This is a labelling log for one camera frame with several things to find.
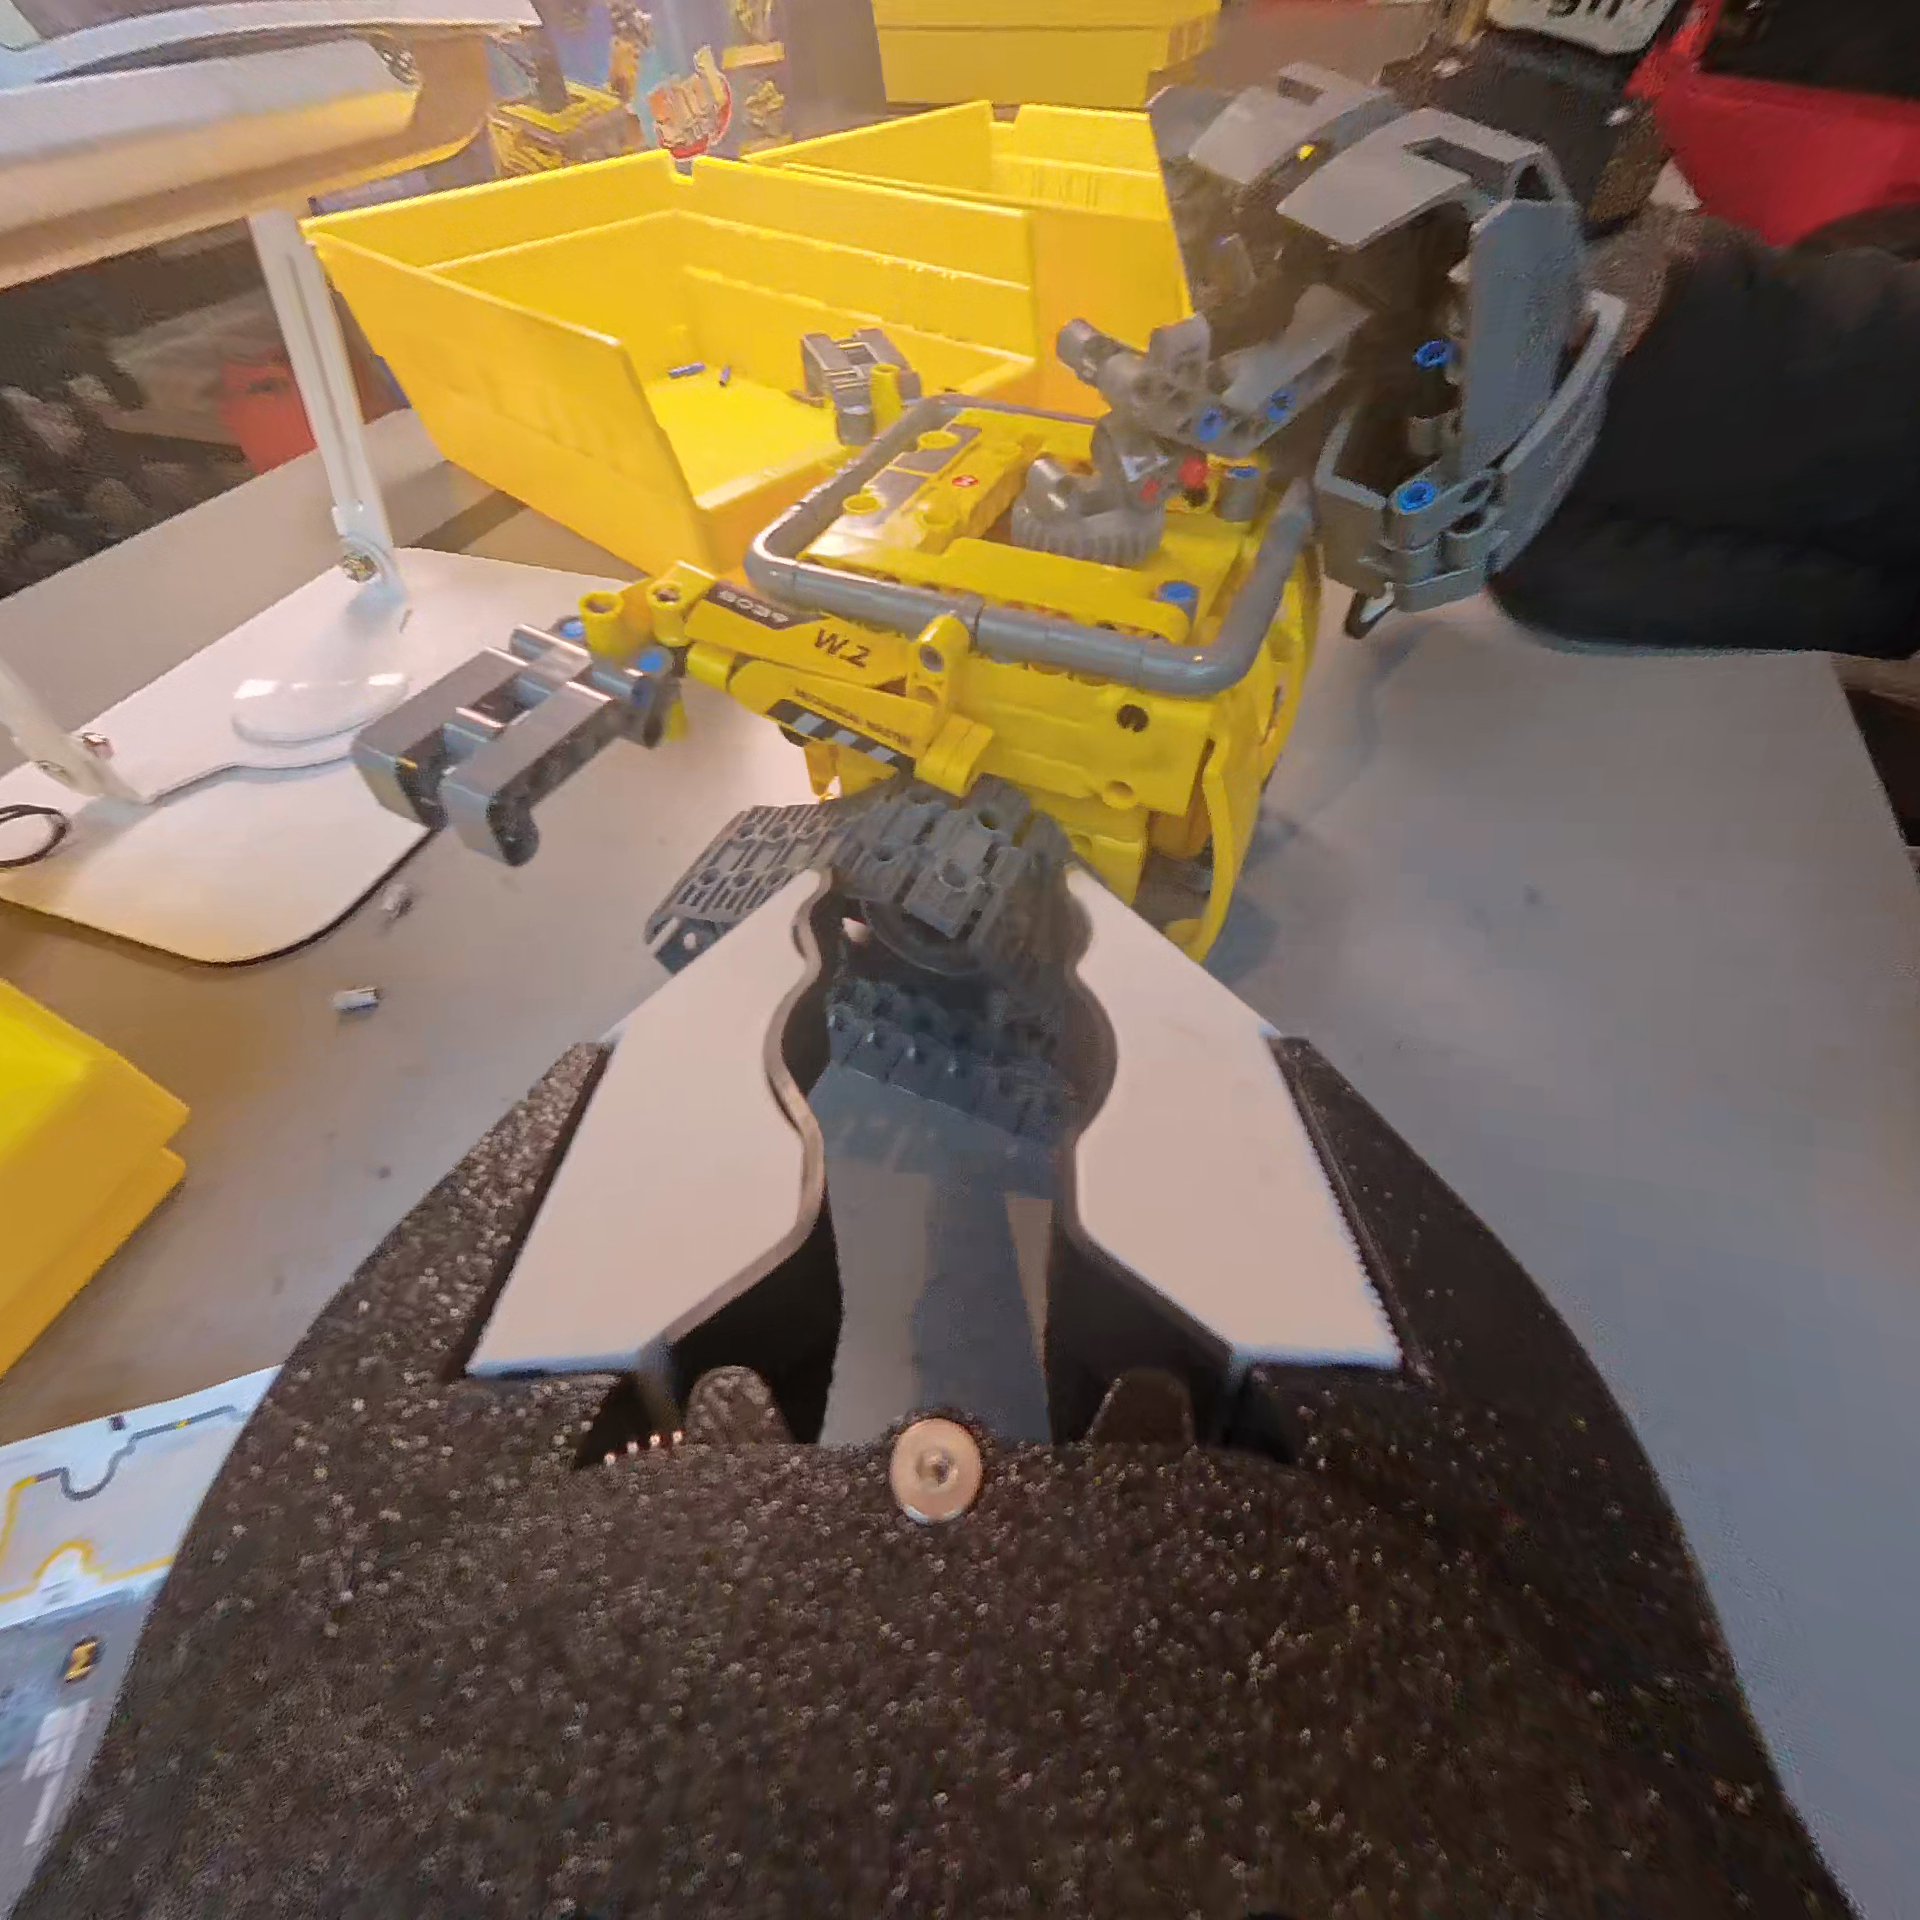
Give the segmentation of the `red container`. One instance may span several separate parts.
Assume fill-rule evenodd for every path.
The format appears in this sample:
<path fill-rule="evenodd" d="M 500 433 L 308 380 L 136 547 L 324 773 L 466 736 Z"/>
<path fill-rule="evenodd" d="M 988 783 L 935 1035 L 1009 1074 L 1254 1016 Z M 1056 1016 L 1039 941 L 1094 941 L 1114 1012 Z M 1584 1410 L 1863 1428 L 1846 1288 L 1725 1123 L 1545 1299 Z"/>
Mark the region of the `red container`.
<path fill-rule="evenodd" d="M 220 420 L 254 476 L 318 448 L 297 373 L 286 353 L 226 357 L 215 392 Z"/>

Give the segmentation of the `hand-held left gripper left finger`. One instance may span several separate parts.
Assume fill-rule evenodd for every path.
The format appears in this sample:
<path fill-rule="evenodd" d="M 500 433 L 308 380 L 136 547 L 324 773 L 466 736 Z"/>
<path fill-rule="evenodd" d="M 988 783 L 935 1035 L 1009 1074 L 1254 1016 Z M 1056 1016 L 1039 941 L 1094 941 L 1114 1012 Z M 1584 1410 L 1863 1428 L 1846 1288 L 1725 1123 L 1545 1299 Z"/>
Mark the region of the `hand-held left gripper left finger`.
<path fill-rule="evenodd" d="M 614 1032 L 466 1357 L 480 1380 L 613 1376 L 648 1410 L 742 1370 L 822 1439 L 836 1245 L 808 1093 L 830 1061 L 836 900 L 776 884 Z"/>

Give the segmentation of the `person's right forearm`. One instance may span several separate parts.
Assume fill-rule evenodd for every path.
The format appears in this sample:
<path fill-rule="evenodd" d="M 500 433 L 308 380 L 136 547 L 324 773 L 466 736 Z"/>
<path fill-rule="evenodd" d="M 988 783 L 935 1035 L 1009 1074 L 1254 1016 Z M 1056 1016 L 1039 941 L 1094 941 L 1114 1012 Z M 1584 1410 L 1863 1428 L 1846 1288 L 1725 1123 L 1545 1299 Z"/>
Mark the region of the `person's right forearm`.
<path fill-rule="evenodd" d="M 1602 244 L 1594 276 L 1628 346 L 1500 610 L 1589 648 L 1916 658 L 1916 263 L 1681 219 Z"/>

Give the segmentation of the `grey robot model head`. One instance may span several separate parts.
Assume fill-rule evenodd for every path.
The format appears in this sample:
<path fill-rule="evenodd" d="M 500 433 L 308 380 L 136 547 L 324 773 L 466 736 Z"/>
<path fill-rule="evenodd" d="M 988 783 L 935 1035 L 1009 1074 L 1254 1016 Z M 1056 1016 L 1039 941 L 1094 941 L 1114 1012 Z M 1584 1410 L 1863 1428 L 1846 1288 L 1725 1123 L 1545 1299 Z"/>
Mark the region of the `grey robot model head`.
<path fill-rule="evenodd" d="M 1145 109 L 1190 313 L 1142 348 L 1085 320 L 1058 359 L 1106 403 L 1033 528 L 1126 561 L 1231 466 L 1301 484 L 1348 631 L 1477 595 L 1589 463 L 1624 306 L 1593 288 L 1545 146 L 1313 64 Z"/>

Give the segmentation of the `yellow tracked brick robot model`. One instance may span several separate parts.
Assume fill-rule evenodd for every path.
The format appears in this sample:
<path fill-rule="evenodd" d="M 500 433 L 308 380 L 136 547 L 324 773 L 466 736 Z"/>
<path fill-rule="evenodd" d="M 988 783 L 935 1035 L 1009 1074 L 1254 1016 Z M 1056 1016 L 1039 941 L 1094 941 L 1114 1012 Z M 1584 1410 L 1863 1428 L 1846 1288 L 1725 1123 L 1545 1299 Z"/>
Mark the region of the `yellow tracked brick robot model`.
<path fill-rule="evenodd" d="M 729 820 L 644 937 L 679 972 L 801 871 L 847 933 L 831 1058 L 1050 1141 L 1070 865 L 1178 954 L 1225 927 L 1317 631 L 1304 511 L 1213 407 L 1189 442 L 949 392 L 866 327 L 806 335 L 847 463 L 733 577 L 680 563 L 519 627 L 362 727 L 391 813 L 508 866 L 537 805 L 696 683 L 805 762 Z"/>

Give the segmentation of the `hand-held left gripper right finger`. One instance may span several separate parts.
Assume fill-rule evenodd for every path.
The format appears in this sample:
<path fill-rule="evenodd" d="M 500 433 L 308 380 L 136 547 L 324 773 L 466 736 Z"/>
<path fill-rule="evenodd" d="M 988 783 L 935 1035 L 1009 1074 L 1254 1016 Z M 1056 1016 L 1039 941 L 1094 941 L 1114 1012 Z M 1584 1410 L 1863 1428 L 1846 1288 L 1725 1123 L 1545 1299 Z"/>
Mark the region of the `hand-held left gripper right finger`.
<path fill-rule="evenodd" d="M 1391 1378 L 1404 1340 L 1288 1081 L 1281 1033 L 1094 879 L 1066 879 L 1071 1093 L 1047 1249 L 1056 1442 L 1112 1385 L 1181 1388 L 1199 1439 L 1248 1376 Z"/>

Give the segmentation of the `white book stand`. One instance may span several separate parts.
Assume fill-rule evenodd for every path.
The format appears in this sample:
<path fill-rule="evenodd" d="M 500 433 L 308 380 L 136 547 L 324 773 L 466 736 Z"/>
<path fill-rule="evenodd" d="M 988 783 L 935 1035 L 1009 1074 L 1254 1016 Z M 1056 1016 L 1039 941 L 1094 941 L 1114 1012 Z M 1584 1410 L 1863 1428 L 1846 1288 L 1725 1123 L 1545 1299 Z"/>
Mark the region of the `white book stand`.
<path fill-rule="evenodd" d="M 4 5 L 4 291 L 247 221 L 318 439 L 329 564 L 68 727 L 4 655 L 4 903 L 238 968 L 318 940 L 425 836 L 351 769 L 510 568 L 392 533 L 298 213 L 460 151 L 535 5 Z"/>

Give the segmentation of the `white sticker sheet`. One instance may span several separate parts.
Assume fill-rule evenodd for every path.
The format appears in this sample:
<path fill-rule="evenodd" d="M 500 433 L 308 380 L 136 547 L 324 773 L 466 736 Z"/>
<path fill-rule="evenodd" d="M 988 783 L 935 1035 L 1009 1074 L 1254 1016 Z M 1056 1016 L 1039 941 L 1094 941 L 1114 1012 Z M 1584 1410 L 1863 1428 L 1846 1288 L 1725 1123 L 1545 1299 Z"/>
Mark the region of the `white sticker sheet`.
<path fill-rule="evenodd" d="M 262 1368 L 1 1447 L 1 1912 L 31 1883 Z"/>

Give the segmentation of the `blue printed cardboard box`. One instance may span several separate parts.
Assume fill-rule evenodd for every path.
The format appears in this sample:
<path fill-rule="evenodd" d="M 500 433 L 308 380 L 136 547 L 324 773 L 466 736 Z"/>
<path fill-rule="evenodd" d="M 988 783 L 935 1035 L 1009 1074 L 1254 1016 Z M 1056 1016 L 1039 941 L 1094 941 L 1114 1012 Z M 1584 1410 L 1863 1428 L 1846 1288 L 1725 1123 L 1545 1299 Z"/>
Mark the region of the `blue printed cardboard box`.
<path fill-rule="evenodd" d="M 744 160 L 881 115 L 868 3 L 535 3 L 488 74 L 494 177 Z"/>

